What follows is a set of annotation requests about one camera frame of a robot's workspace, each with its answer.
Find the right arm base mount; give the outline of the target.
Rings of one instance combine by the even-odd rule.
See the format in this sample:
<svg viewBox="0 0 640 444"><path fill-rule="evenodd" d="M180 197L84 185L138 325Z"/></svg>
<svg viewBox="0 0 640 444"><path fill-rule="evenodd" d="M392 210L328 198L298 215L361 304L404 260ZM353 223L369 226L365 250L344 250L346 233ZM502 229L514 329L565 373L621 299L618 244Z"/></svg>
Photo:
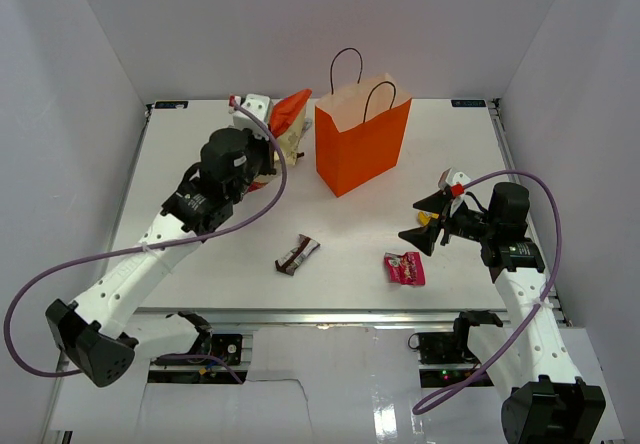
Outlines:
<svg viewBox="0 0 640 444"><path fill-rule="evenodd" d="M475 370L479 361L460 350L453 332L416 332L407 340L424 370Z"/></svg>

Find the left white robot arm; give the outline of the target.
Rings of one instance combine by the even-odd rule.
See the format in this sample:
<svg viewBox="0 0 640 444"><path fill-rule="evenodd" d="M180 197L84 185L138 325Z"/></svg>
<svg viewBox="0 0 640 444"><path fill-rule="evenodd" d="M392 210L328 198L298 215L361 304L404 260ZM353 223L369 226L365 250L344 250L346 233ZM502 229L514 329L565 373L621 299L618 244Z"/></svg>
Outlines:
<svg viewBox="0 0 640 444"><path fill-rule="evenodd" d="M121 378L145 342L126 328L136 309L232 216L258 176L275 172L268 139L249 129L214 131L140 239L142 252L123 258L70 303L48 306L57 347L99 388Z"/></svg>

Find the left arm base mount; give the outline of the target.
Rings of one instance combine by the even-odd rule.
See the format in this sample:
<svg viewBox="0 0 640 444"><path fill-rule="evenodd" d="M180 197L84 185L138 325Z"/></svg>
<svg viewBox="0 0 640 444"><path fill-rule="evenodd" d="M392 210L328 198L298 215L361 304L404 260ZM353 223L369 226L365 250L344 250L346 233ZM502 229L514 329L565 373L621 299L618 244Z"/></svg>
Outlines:
<svg viewBox="0 0 640 444"><path fill-rule="evenodd" d="M214 333L205 339L198 347L191 349L189 355L209 355L214 356L230 366L241 364L243 350L243 336L241 334L220 334ZM204 358L180 358L167 359L158 358L153 361L157 366L202 366L216 365L211 359Z"/></svg>

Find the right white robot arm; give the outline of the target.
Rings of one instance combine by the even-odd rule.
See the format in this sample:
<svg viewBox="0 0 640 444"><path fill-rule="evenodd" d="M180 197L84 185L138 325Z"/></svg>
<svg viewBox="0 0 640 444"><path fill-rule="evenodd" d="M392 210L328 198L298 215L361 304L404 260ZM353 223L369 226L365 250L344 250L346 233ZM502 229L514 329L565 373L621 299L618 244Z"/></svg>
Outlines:
<svg viewBox="0 0 640 444"><path fill-rule="evenodd" d="M513 327L490 312L466 311L455 323L453 354L479 361L499 392L501 427L509 443L588 443L606 408L602 389L584 381L561 336L548 300L551 276L537 245L527 237L527 188L494 185L487 209L463 202L465 187L443 183L414 203L427 225L400 232L401 239L431 255L453 236L477 242Z"/></svg>

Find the large red chips bag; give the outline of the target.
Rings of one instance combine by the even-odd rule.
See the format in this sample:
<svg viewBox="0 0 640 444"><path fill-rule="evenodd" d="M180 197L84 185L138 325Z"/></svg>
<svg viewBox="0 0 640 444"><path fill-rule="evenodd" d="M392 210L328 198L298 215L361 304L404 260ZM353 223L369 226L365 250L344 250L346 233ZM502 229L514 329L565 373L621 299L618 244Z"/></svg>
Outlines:
<svg viewBox="0 0 640 444"><path fill-rule="evenodd" d="M273 102L269 128L276 138L287 168L293 167L302 156L300 141L306 132L307 103L312 95L308 88Z"/></svg>

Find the pink candy packet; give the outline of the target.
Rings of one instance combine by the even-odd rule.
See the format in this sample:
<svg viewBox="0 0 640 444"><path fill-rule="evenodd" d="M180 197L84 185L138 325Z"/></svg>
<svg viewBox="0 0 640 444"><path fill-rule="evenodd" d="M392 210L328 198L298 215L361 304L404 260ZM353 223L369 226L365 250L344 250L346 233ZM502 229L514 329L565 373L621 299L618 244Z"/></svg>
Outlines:
<svg viewBox="0 0 640 444"><path fill-rule="evenodd" d="M402 255L386 253L384 266L389 280L399 285L422 287L426 277L419 252L406 252Z"/></svg>

